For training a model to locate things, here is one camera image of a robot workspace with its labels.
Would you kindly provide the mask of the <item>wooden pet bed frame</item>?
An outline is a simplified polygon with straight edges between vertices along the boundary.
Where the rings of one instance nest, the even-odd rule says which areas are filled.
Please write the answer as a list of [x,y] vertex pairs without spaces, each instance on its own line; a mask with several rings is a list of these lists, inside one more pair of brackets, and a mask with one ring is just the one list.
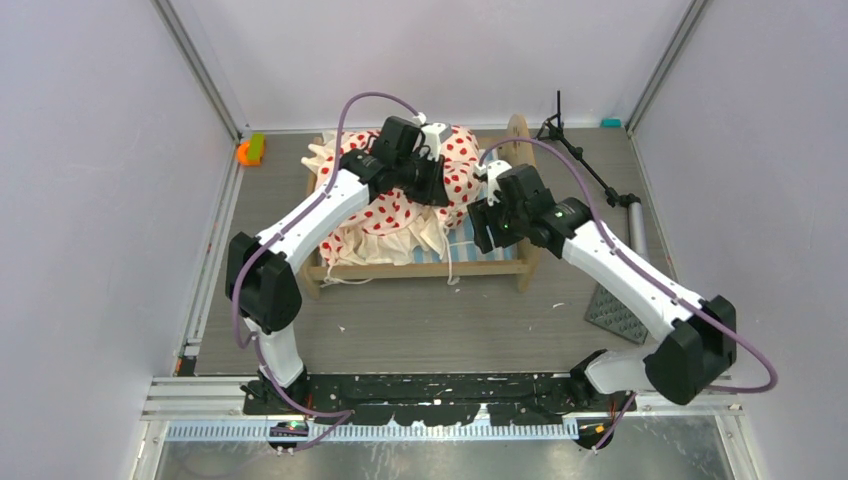
[[[481,149],[480,154],[482,154],[492,140],[489,137],[480,138],[478,136],[477,139]],[[463,276],[513,275],[517,279],[518,290],[525,291],[539,265],[540,252],[527,240],[515,245],[518,250],[518,258],[511,261],[463,262],[456,265],[433,263],[405,266],[352,266],[340,268],[336,276],[343,280],[339,284],[361,284],[373,279],[444,277],[448,284],[454,285]],[[325,267],[321,264],[318,247],[307,256],[305,263],[299,270],[299,279],[312,298],[319,297],[321,287],[335,285],[323,282]]]

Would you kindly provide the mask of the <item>strawberry print ruffled blanket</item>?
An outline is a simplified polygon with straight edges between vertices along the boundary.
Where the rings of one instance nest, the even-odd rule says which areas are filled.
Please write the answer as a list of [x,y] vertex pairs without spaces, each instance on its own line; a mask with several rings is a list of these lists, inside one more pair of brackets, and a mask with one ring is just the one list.
[[323,282],[339,284],[342,267],[411,265],[411,250],[426,244],[449,254],[437,235],[444,236],[462,223],[468,224],[467,206],[485,190],[473,177],[481,153],[477,136],[467,127],[455,126],[443,143],[444,183],[447,206],[424,206],[409,201],[399,189],[380,195],[351,215],[322,240],[318,247],[325,267]]

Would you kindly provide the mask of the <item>blue striped mattress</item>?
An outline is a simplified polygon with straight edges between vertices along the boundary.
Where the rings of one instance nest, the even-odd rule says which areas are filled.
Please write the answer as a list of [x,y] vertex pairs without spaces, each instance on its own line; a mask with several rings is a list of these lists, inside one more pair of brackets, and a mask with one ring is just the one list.
[[437,235],[437,240],[442,247],[447,246],[449,254],[440,254],[437,250],[426,244],[418,245],[411,250],[413,264],[446,263],[451,259],[454,265],[463,262],[499,262],[511,261],[518,258],[517,246],[507,248],[494,248],[488,253],[482,253],[473,242],[473,229],[470,224],[462,223],[457,228],[452,228],[444,236]]

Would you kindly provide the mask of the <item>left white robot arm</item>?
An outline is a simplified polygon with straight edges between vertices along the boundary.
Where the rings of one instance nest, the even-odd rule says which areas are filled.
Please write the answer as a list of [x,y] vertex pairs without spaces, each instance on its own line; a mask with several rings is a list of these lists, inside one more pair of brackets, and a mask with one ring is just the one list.
[[451,134],[451,125],[422,115],[391,116],[377,135],[340,146],[325,181],[283,219],[230,240],[225,294],[235,325],[250,331],[260,373],[272,383],[268,400],[280,412],[298,412],[307,398],[294,327],[303,304],[300,268],[344,221],[395,189],[423,205],[447,205],[441,148]]

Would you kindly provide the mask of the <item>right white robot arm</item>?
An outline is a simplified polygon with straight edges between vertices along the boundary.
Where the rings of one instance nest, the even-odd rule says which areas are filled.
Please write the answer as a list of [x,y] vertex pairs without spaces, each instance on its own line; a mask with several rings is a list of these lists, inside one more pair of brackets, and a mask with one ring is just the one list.
[[591,276],[620,301],[656,340],[627,351],[602,350],[573,368],[571,397],[596,410],[612,393],[655,391],[677,405],[690,403],[737,359],[729,337],[734,306],[705,300],[636,255],[590,208],[574,197],[557,201],[529,164],[493,161],[474,170],[483,198],[469,204],[474,242],[484,253],[529,241]]

